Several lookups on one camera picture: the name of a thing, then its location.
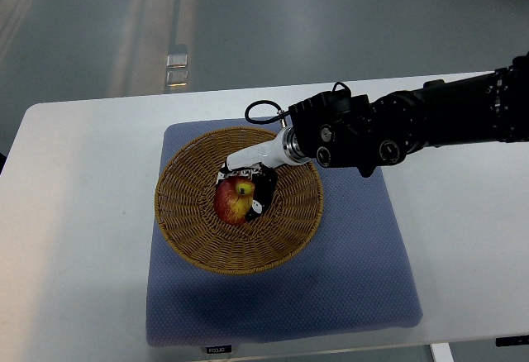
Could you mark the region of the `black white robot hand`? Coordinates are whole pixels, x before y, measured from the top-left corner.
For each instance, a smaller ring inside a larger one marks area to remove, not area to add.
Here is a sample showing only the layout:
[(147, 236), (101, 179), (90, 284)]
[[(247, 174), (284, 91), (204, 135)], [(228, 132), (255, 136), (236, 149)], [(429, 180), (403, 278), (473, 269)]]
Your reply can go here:
[(271, 140), (246, 147), (227, 156), (219, 169), (216, 189), (231, 178), (243, 178), (254, 184), (254, 194), (245, 221), (253, 221), (265, 213), (272, 202), (277, 184), (275, 169), (300, 166), (310, 159), (301, 151), (293, 126), (283, 127)]

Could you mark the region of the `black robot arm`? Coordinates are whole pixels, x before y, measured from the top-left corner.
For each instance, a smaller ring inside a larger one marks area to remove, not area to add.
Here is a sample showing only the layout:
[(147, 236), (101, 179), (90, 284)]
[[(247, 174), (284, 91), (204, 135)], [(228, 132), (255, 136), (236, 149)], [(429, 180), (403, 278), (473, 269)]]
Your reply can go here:
[(528, 57), (507, 68), (370, 102), (336, 83), (289, 107), (301, 153), (323, 168), (359, 170), (369, 177), (425, 147), (528, 139)]

